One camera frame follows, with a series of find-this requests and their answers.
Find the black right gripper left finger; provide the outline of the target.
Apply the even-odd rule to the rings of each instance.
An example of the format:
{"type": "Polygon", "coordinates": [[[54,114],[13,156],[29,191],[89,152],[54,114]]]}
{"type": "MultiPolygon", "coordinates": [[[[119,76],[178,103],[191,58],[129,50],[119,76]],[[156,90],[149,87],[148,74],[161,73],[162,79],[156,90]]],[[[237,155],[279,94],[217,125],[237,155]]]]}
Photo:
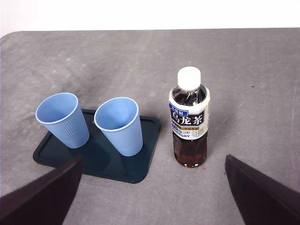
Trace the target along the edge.
{"type": "Polygon", "coordinates": [[[2,225],[61,225],[74,200],[83,171],[80,157],[0,198],[2,225]]]}

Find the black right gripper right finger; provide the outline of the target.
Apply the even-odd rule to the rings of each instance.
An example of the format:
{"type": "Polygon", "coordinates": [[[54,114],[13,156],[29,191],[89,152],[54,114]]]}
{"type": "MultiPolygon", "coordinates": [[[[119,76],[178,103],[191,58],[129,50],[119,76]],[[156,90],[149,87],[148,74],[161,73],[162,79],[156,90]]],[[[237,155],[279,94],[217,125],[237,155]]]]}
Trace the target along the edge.
{"type": "Polygon", "coordinates": [[[232,155],[225,158],[229,186],[247,225],[298,225],[300,194],[232,155]]]}

